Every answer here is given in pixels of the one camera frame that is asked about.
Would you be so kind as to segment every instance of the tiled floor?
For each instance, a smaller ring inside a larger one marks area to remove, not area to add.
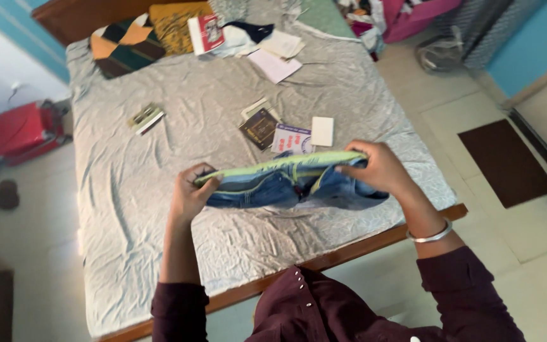
[[[467,74],[421,71],[413,58],[415,41],[420,38],[389,46],[377,68],[470,211],[455,228],[496,276],[495,286],[527,340],[547,342],[547,196],[509,210],[501,206],[456,134],[503,114]],[[16,211],[0,216],[0,257],[16,269],[15,341],[89,340],[73,153],[68,145],[3,175],[19,183],[22,197]],[[440,325],[435,301],[421,289],[415,258],[405,241],[325,274],[350,286],[380,315],[408,326]],[[210,341],[246,338],[255,303],[209,315]]]

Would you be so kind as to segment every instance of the maroon shirt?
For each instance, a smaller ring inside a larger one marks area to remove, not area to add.
[[[423,288],[438,302],[442,329],[388,321],[344,284],[291,267],[263,292],[246,341],[525,341],[472,250],[462,247],[417,265]],[[153,341],[206,341],[208,302],[202,286],[157,284]]]

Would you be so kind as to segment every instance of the grey bed sheet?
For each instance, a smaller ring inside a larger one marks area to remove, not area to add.
[[[455,204],[360,43],[294,25],[277,0],[249,3],[248,22],[276,24],[306,43],[303,67],[274,85],[247,58],[163,58],[105,80],[87,40],[67,50],[75,116],[80,243],[85,253],[90,334],[101,336],[150,318],[162,237],[176,174],[205,161],[233,168],[270,160],[238,130],[240,112],[267,97],[288,124],[334,117],[334,147],[353,138],[385,141],[437,209]],[[145,136],[126,121],[156,102],[168,113]],[[398,202],[360,212],[335,208],[272,210],[207,207],[193,223],[202,284],[209,295],[275,273],[392,228]]]

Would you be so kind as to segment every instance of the brown doormat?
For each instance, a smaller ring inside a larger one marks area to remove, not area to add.
[[[547,195],[547,174],[507,120],[459,134],[505,208]]]

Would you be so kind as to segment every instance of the bed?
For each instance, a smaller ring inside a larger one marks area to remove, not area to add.
[[[355,137],[385,141],[438,210],[451,220],[467,214],[455,205],[454,192],[366,50],[295,22],[299,2],[248,2],[248,22],[273,22],[306,43],[297,56],[303,67],[278,85],[246,58],[193,54],[105,80],[86,37],[150,4],[169,2],[53,0],[33,13],[68,45],[79,238],[93,337],[128,341],[150,334],[174,176],[202,161],[232,168],[270,160],[271,152],[258,151],[237,129],[239,113],[262,97],[299,127],[309,127],[312,116],[334,117],[335,144],[318,151],[343,149]],[[145,136],[134,136],[126,121],[150,102],[167,115]],[[193,225],[202,284],[211,298],[207,311],[257,295],[292,264],[323,270],[398,242],[405,238],[403,221],[394,198],[358,212],[207,207]]]

